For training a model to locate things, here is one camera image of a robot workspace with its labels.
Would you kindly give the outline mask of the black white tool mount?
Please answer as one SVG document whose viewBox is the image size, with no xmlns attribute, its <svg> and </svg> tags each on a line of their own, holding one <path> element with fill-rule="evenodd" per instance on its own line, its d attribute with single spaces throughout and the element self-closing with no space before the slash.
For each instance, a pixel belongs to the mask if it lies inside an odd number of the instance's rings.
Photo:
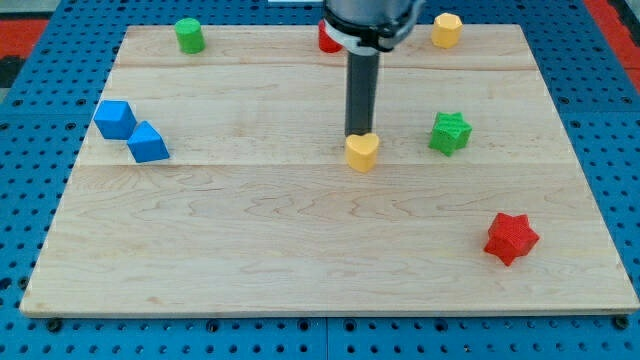
<svg viewBox="0 0 640 360">
<path fill-rule="evenodd" d="M 417 21 L 409 14 L 381 24 L 356 24 L 335 15 L 326 14 L 326 33 L 350 53 L 372 56 L 378 52 L 391 52 L 412 32 Z"/>
</svg>

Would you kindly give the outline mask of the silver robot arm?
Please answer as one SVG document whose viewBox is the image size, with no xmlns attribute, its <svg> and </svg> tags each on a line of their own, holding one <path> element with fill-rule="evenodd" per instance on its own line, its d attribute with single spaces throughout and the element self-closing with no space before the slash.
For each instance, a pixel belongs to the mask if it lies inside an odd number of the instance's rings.
<svg viewBox="0 0 640 360">
<path fill-rule="evenodd" d="M 380 55 L 412 32 L 424 0 L 325 0 L 329 38 L 347 50 L 344 132 L 365 135 L 373 128 Z"/>
</svg>

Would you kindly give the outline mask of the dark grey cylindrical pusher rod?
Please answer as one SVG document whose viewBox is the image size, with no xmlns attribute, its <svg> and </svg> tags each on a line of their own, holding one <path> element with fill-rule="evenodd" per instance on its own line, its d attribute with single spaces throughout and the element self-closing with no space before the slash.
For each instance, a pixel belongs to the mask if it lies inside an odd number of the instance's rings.
<svg viewBox="0 0 640 360">
<path fill-rule="evenodd" d="M 345 135 L 365 135 L 373 128 L 379 54 L 349 53 L 346 74 Z"/>
</svg>

